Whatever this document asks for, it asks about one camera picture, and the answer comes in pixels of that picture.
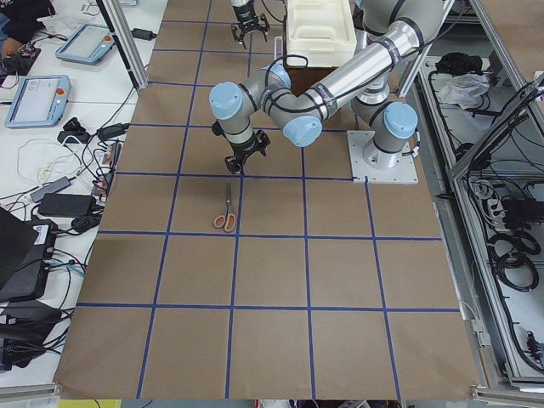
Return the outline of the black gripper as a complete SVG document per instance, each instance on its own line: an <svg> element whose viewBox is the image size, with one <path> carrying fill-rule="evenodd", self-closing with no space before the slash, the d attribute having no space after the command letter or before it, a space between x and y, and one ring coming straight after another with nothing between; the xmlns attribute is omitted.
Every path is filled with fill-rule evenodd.
<svg viewBox="0 0 544 408"><path fill-rule="evenodd" d="M233 154L224 158L225 165L232 174L243 175L246 160L251 155L256 152L262 156L267 155L266 150L270 145L270 139L266 132L258 130L256 133L253 132L250 138L243 143L235 144L230 141L229 144Z"/></svg>
<svg viewBox="0 0 544 408"><path fill-rule="evenodd" d="M263 34L264 41L268 41L269 22L264 13L253 17L246 16L242 21L232 23L230 29L234 41L239 43L243 48L246 47L246 34L251 34L255 31L260 31Z"/></svg>

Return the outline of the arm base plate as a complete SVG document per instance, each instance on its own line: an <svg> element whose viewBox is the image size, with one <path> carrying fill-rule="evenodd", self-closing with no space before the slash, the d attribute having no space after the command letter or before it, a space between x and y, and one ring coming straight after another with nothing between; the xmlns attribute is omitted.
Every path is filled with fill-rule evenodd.
<svg viewBox="0 0 544 408"><path fill-rule="evenodd" d="M373 131L347 131L352 179L355 183L417 184L418 176L411 147L384 153L374 145Z"/></svg>

